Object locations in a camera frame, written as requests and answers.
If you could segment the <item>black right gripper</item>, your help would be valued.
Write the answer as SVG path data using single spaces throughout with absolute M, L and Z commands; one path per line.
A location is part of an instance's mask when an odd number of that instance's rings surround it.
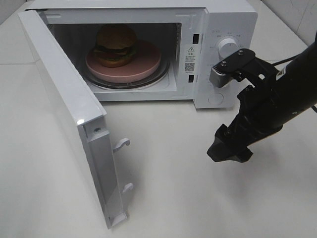
M 273 128 L 257 118 L 257 111 L 266 111 L 260 107 L 271 96 L 268 81 L 276 73 L 272 64 L 256 58 L 255 52 L 249 49 L 238 50 L 211 68 L 209 81 L 214 87 L 221 88 L 231 80 L 241 82 L 247 79 L 250 82 L 238 94 L 240 109 L 232 123 L 234 134 L 224 124 L 215 132 L 214 142 L 207 150 L 214 162 L 247 162 L 253 153 L 239 142 L 254 143 L 281 130 L 281 126 Z

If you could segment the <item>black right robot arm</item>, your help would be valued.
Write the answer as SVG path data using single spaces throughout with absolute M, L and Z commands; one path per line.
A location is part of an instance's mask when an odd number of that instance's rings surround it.
M 250 82 L 237 96 L 240 109 L 230 126 L 222 124 L 207 151 L 214 162 L 244 163 L 248 146 L 279 132 L 283 125 L 317 103 L 317 44 L 285 60 L 278 70 L 249 49 L 241 49 L 212 67 L 210 81 L 223 87 L 231 80 Z

